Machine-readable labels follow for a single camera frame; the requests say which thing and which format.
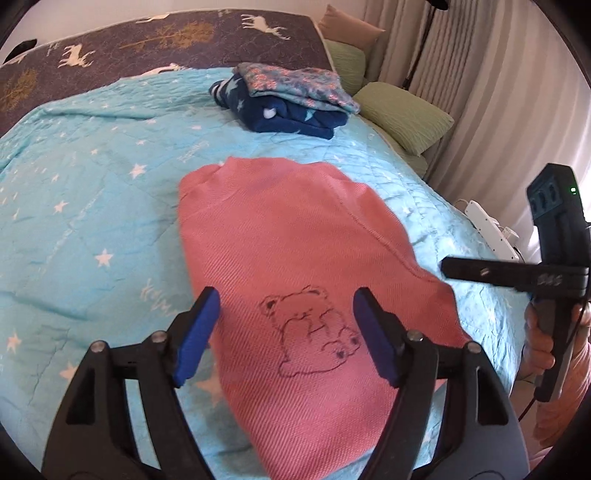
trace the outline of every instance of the light blue quilt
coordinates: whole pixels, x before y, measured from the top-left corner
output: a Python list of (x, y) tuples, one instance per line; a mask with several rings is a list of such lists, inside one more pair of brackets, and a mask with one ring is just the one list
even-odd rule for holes
[[(238, 157), (327, 161), (369, 184), (407, 229), (418, 262), (493, 258), (470, 222), (426, 186), (359, 118), (330, 140), (254, 134), (207, 94), (229, 69), (120, 80), (29, 113), (0, 140), (0, 421), (37, 466), (62, 395), (91, 341), (112, 346), (165, 329), (193, 302), (176, 222), (177, 185)], [(524, 295), (451, 282), (462, 326), (509, 389), (523, 343)], [(224, 402), (206, 353), (179, 391), (218, 479), (264, 477)], [(156, 465), (130, 382), (142, 458)], [(437, 437), (437, 402), (419, 463)], [(332, 479), (356, 478), (367, 457)]]

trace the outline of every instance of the black handle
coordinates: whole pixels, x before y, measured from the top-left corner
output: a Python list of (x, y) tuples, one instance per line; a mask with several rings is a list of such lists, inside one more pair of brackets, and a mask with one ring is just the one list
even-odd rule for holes
[(540, 402), (554, 401), (560, 398), (564, 380), (569, 370), (573, 355), (573, 342), (567, 341), (574, 329), (571, 313), (576, 300), (534, 300), (532, 304), (538, 314), (538, 326), (542, 332), (554, 339), (554, 366), (546, 370), (544, 375), (535, 379), (534, 398)]

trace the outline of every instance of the folded blanket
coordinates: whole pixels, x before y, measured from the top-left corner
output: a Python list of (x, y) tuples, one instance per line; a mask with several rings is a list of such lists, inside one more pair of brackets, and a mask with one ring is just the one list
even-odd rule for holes
[(251, 97), (239, 73), (214, 83), (209, 93), (219, 106), (231, 109), (253, 132), (298, 133), (331, 139), (333, 129), (349, 119), (344, 112), (314, 110), (276, 96)]
[(359, 113), (359, 104), (343, 90), (339, 75), (329, 70), (243, 62), (234, 73), (242, 75), (251, 97), (273, 95), (317, 110)]

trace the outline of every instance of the curtain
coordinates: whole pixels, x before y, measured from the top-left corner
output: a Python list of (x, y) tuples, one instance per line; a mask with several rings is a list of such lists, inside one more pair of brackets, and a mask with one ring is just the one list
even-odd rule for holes
[[(423, 27), (431, 8), (428, 2), (424, 3)], [(439, 107), (456, 120), (461, 117), (491, 39), (495, 5), (496, 0), (449, 0), (449, 10), (436, 10), (423, 55), (409, 88), (411, 93)], [(453, 134), (454, 128), (424, 154), (430, 171)]]
[(368, 0), (363, 20), (386, 32), (373, 47), (365, 77), (402, 85), (413, 60), (425, 0)]
[[(518, 233), (525, 259), (537, 261), (525, 188), (546, 163), (573, 168), (591, 214), (591, 89), (535, 3), (449, 3), (448, 11), (435, 14), (410, 86), (455, 119), (450, 132), (424, 153), (425, 180), (450, 203), (479, 202)], [(382, 50), (370, 58), (369, 73), (373, 68), (380, 81), (401, 85), (429, 7), (425, 0), (368, 2), (366, 21), (388, 30)]]
[[(525, 188), (546, 163), (571, 166), (584, 207), (591, 207), (591, 90), (534, 3), (495, 5), (479, 72), (453, 133), (432, 156), (427, 181), (450, 202), (479, 202), (519, 234), (518, 248), (536, 261), (537, 233)], [(437, 88), (425, 87), (430, 81), (422, 75), (411, 88), (429, 100)]]

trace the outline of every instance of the black cable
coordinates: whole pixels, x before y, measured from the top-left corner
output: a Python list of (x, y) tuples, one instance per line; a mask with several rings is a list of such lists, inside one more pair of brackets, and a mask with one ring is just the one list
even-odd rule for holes
[[(579, 318), (577, 319), (576, 323), (574, 324), (574, 329), (572, 331), (572, 333), (570, 334), (570, 337), (568, 339), (568, 341), (566, 342), (566, 348), (569, 347), (569, 345), (574, 342), (575, 337), (577, 336), (577, 332), (579, 330), (579, 327), (581, 326), (581, 322), (583, 321), (583, 315), (585, 314), (585, 310), (587, 309), (587, 305), (589, 304), (589, 298), (591, 297), (591, 281), (587, 280), (587, 289), (585, 291), (585, 297), (583, 298), (583, 304), (581, 305), (581, 313), (579, 313)], [(523, 417), (525, 417), (527, 415), (527, 413), (529, 412), (530, 408), (534, 405), (535, 403), (535, 398), (532, 398), (529, 405), (526, 406), (525, 410), (523, 412), (521, 412), (521, 415), (519, 415), (519, 420), (521, 421), (523, 419)]]
[(526, 406), (525, 410), (523, 412), (521, 412), (521, 415), (519, 415), (518, 421), (521, 421), (523, 419), (523, 417), (525, 417), (527, 415), (527, 413), (529, 412), (530, 408), (534, 405), (534, 403), (535, 403), (535, 398), (532, 398), (531, 401)]

